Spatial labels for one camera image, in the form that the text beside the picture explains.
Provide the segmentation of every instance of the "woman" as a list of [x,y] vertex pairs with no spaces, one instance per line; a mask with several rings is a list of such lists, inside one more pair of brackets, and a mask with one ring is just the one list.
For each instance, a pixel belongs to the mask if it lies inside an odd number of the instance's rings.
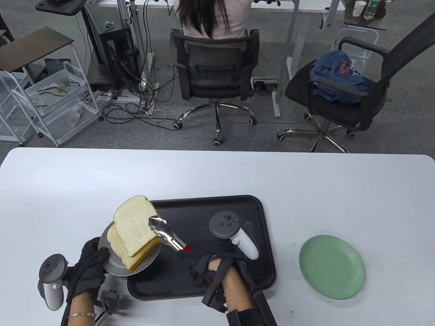
[[174,0],[186,36],[215,40],[244,36],[251,0]]

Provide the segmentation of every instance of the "hand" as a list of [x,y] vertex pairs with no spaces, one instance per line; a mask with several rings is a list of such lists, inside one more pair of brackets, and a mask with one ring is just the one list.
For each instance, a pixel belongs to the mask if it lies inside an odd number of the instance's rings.
[[98,291],[106,276],[103,265],[109,260],[109,249],[100,248],[100,238],[94,238],[85,243],[79,261],[74,267],[69,267],[65,276],[68,281],[68,300],[82,293],[88,293],[94,303],[97,302]]

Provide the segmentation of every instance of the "plastic bottle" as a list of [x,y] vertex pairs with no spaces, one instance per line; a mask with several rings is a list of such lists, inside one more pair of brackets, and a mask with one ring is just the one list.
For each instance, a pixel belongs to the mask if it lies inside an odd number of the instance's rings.
[[82,105],[76,104],[71,111],[68,113],[67,125],[71,128],[74,128],[77,125],[77,122],[80,119],[80,115],[82,113]]
[[378,11],[379,4],[381,3],[381,0],[370,0],[370,2],[367,5],[367,8],[365,9],[364,13],[364,19],[369,20],[372,19],[376,11]]

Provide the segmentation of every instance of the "bread slice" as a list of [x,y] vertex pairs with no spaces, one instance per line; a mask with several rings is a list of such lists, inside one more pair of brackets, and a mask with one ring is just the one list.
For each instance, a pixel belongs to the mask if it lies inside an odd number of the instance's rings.
[[124,242],[119,237],[115,224],[112,225],[107,232],[107,240],[110,242],[113,252],[119,258],[121,258],[125,268],[127,268],[130,272],[133,272],[134,269],[142,262],[142,260],[144,260],[144,258],[148,256],[150,252],[160,243],[158,239],[153,239],[136,255],[136,257],[130,258],[124,248]]
[[156,237],[148,225],[150,216],[155,215],[156,209],[145,196],[130,198],[116,210],[113,221],[130,258]]

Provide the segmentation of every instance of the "tongs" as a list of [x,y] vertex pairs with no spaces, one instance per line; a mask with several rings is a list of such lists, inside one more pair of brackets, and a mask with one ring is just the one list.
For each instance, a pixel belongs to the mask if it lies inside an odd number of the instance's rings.
[[191,250],[190,247],[174,233],[172,227],[161,217],[150,216],[148,225],[163,244],[172,247],[175,251]]

